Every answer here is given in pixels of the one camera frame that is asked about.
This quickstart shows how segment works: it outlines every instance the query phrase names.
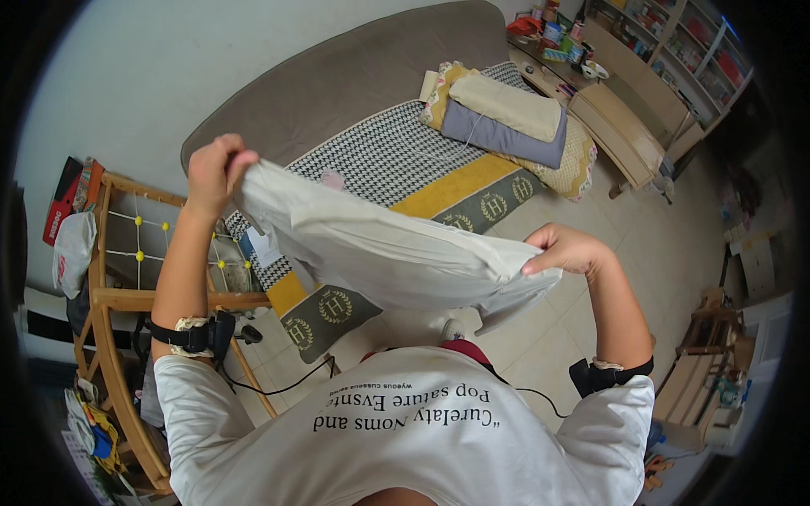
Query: plastic bag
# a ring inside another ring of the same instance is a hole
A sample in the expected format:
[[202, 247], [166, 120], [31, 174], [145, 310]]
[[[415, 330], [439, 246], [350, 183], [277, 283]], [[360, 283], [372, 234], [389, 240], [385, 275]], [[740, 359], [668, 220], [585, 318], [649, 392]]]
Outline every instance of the plastic bag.
[[62, 221], [53, 243], [53, 287], [61, 288], [68, 299], [74, 299], [82, 289], [95, 243], [93, 213], [76, 213]]

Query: hand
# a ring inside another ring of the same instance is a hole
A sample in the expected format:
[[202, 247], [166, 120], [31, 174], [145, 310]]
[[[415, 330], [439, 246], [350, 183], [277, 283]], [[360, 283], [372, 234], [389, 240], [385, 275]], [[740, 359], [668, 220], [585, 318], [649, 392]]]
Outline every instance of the hand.
[[561, 267], [574, 274], [585, 274], [591, 280], [599, 263], [613, 254], [599, 239], [558, 223], [546, 223], [523, 242], [545, 249], [543, 254], [526, 262], [521, 269], [524, 275]]
[[[229, 163], [230, 155], [234, 156]], [[238, 134], [220, 135], [199, 148], [189, 160], [189, 198], [185, 208], [194, 216], [215, 222], [245, 171], [256, 162], [258, 153], [246, 150]]]

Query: yellow stripe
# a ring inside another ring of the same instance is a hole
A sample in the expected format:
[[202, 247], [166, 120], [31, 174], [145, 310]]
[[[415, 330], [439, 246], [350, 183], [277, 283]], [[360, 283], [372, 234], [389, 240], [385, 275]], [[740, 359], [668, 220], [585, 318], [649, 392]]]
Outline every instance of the yellow stripe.
[[406, 216], [431, 219], [518, 169], [519, 165], [488, 153], [425, 186], [390, 209]]
[[[518, 169], [519, 165], [507, 159], [487, 154], [425, 186], [390, 209], [406, 216], [431, 219]], [[267, 291], [267, 299], [279, 318], [308, 296], [294, 272], [285, 274]]]
[[267, 299], [273, 304], [273, 310], [279, 318], [308, 296], [294, 272], [286, 273], [267, 291]]

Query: person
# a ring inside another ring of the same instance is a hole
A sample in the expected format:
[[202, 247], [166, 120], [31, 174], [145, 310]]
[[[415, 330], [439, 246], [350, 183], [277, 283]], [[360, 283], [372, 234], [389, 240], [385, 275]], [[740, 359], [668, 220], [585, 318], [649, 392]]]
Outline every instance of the person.
[[[152, 308], [156, 325], [175, 329], [208, 314], [211, 232], [256, 161], [236, 134], [191, 156], [188, 202]], [[553, 223], [526, 242], [545, 253], [524, 274], [561, 267], [586, 276], [600, 363], [650, 362], [644, 316], [607, 246]], [[210, 359], [152, 339], [173, 490], [187, 505], [631, 504], [644, 479], [650, 378], [587, 395], [554, 434], [482, 365], [484, 354], [457, 323], [446, 329], [456, 345], [376, 353], [261, 427]]]

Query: white t-shirt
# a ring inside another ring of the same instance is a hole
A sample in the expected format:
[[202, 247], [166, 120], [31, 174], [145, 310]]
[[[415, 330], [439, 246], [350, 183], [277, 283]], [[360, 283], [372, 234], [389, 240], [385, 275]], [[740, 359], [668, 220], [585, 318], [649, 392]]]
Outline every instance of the white t-shirt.
[[580, 401], [552, 434], [473, 359], [409, 347], [372, 356], [254, 428], [207, 365], [168, 355], [155, 377], [170, 483], [185, 506], [343, 506], [392, 487], [442, 506], [631, 504], [654, 401], [650, 378], [635, 376]]

